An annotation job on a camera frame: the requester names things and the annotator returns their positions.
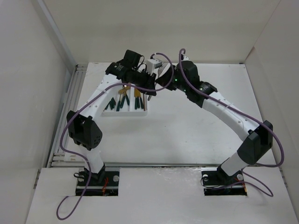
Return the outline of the gold knife green handle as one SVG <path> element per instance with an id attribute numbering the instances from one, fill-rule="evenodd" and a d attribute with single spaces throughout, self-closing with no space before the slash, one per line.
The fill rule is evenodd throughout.
<path id="1" fill-rule="evenodd" d="M 141 93 L 139 93 L 139 103 L 140 103 L 140 107 L 141 107 L 142 109 L 144 109 L 144 104 L 143 104 L 143 101 L 142 101 Z"/>
<path id="2" fill-rule="evenodd" d="M 140 91 L 138 89 L 136 89 L 136 103 L 135 104 L 136 104 L 137 109 L 141 108 L 140 98 L 141 98 Z"/>
<path id="3" fill-rule="evenodd" d="M 138 109 L 138 95 L 137 95 L 137 89 L 134 88 L 134 97 L 135 97 L 135 110 Z"/>

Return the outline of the copper knife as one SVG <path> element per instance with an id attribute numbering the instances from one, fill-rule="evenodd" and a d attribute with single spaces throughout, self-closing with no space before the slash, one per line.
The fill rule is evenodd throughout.
<path id="1" fill-rule="evenodd" d="M 147 101 L 146 101 L 146 95 L 142 95 L 142 100 L 143 100 L 143 110 L 147 110 Z"/>

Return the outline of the gold spoon green handle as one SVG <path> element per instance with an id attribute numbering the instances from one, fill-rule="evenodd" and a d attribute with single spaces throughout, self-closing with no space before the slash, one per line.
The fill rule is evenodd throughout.
<path id="1" fill-rule="evenodd" d="M 120 92 L 120 108 L 123 108 L 127 96 L 127 87 L 123 87 Z"/>
<path id="2" fill-rule="evenodd" d="M 124 97 L 125 97 L 125 100 L 127 102 L 127 105 L 129 105 L 130 100 L 129 100 L 129 96 L 128 96 L 127 92 L 124 93 Z"/>
<path id="3" fill-rule="evenodd" d="M 120 111 L 120 107 L 121 107 L 121 101 L 122 101 L 122 95 L 124 93 L 124 90 L 121 89 L 118 91 L 119 94 L 119 99 L 118 99 L 118 103 L 117 103 L 117 107 L 116 107 L 116 111 L 119 112 Z"/>

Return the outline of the silver fork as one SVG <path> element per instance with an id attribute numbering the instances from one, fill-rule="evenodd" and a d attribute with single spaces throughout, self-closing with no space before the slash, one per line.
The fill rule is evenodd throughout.
<path id="1" fill-rule="evenodd" d="M 160 77 L 160 75 L 162 74 L 163 70 L 167 67 L 168 63 L 163 63 L 162 66 L 160 68 L 158 68 L 157 70 L 157 78 Z"/>

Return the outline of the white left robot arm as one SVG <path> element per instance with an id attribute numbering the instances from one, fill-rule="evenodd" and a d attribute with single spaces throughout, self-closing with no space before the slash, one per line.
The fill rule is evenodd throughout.
<path id="1" fill-rule="evenodd" d="M 154 71 L 162 65 L 158 59 L 148 59 L 145 69 L 139 70 L 142 55 L 127 50 L 124 57 L 111 63 L 104 77 L 85 105 L 76 112 L 67 114 L 68 134 L 80 148 L 79 155 L 85 160 L 83 174 L 94 185 L 100 185 L 105 178 L 105 164 L 100 157 L 99 144 L 103 133 L 99 119 L 108 103 L 124 87 L 135 85 L 146 95 L 156 95 Z"/>

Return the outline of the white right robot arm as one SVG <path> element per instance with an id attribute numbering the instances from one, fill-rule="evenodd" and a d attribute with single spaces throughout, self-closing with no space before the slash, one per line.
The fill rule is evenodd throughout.
<path id="1" fill-rule="evenodd" d="M 181 90 L 200 108 L 212 113 L 230 127 L 243 141 L 236 153 L 216 170 L 220 185 L 229 185 L 241 169 L 256 164 L 272 147 L 273 126 L 264 121 L 258 124 L 227 108 L 228 101 L 210 83 L 200 80 L 197 66 L 191 61 L 169 68 L 156 83 L 170 91 Z"/>

